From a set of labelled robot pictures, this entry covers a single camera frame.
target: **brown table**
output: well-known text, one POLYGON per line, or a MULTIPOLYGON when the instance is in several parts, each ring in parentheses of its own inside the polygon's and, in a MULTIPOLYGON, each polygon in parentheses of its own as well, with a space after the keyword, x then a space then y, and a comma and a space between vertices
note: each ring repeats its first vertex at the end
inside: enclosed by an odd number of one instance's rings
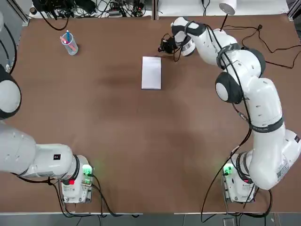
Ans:
MULTIPOLYGON (((189 19, 216 28, 223 17, 189 19)), ((219 68, 204 63, 197 52, 178 63, 157 52, 173 20, 72 19, 68 29, 80 48, 76 56, 69 56, 60 44, 63 32, 43 20, 31 20, 22 33, 13 76, 23 104, 7 123, 37 143, 67 144, 75 154, 85 155, 115 212, 200 212, 215 173, 247 133, 246 123, 215 93, 219 68), (143 56, 162 57, 161 91, 141 90, 143 56)), ((286 15, 230 16, 227 24, 262 24, 261 36, 272 49, 300 43, 286 15)), ((239 41, 253 32, 229 31, 239 41)), ((286 65, 299 51, 269 54, 257 35, 246 44, 269 61, 286 65)), ((299 134, 300 70, 297 59, 292 70, 268 65, 264 74, 278 89, 287 128, 299 134)), ((241 151, 250 150, 252 140, 241 151)), ((298 160, 273 188, 272 211, 301 211, 300 170, 298 160)), ((8 173, 0 178, 0 212, 60 211, 52 187, 28 184, 8 173)), ((265 211, 268 197, 260 192, 246 211, 265 211)), ((99 198, 94 193, 92 204, 69 209, 100 212, 99 198)), ((241 205, 230 205, 230 210, 241 211, 241 205)), ((225 211, 220 179, 205 211, 225 211)))

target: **notepad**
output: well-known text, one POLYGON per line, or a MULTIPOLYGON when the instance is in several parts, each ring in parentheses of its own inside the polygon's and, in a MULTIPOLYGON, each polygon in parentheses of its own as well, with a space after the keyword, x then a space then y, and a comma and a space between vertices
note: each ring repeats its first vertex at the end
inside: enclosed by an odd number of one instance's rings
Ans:
POLYGON ((161 89, 160 57, 143 57, 141 89, 161 89))

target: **label sticker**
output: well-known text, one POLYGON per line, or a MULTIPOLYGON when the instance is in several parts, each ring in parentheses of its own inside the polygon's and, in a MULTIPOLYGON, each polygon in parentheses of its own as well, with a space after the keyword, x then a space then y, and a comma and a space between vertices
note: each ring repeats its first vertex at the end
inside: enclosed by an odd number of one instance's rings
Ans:
POLYGON ((53 160, 60 160, 61 159, 61 154, 54 154, 53 155, 53 160))
POLYGON ((296 135, 296 137, 295 137, 295 141, 296 141, 297 143, 299 143, 299 141, 300 141, 300 137, 298 137, 298 135, 296 135))
POLYGON ((277 170, 277 179, 280 181, 284 175, 288 172, 289 170, 289 165, 286 157, 282 155, 282 164, 278 167, 277 170))

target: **gray floor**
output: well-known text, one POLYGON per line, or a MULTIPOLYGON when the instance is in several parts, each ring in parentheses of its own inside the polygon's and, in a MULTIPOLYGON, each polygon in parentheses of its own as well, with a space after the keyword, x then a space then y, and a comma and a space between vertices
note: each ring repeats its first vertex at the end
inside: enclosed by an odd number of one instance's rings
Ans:
MULTIPOLYGON (((223 220, 233 218, 219 214, 202 224, 200 215, 140 215, 133 218, 131 215, 113 218, 107 216, 101 219, 101 226, 223 226, 223 220)), ((76 226, 79 218, 66 218, 57 215, 16 215, 0 216, 0 226, 76 226)), ((99 226, 97 216, 82 218, 78 226, 99 226)), ((300 226, 301 214, 270 214, 266 226, 300 226)), ((243 216, 240 226, 264 226, 264 219, 254 219, 243 216)))

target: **pen holder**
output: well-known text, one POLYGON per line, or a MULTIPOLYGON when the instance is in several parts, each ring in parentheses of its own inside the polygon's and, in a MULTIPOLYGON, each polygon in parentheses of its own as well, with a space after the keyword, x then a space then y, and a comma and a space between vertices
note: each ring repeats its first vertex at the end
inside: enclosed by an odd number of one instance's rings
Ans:
POLYGON ((77 44, 75 42, 73 34, 69 33, 69 35, 70 35, 70 40, 71 41, 68 42, 67 33, 65 33, 62 37, 63 37, 64 40, 67 41, 67 43, 64 43, 63 40, 61 40, 61 43, 65 46, 65 48, 68 51, 68 53, 73 56, 73 55, 77 54, 79 48, 78 48, 78 46, 77 46, 77 44))

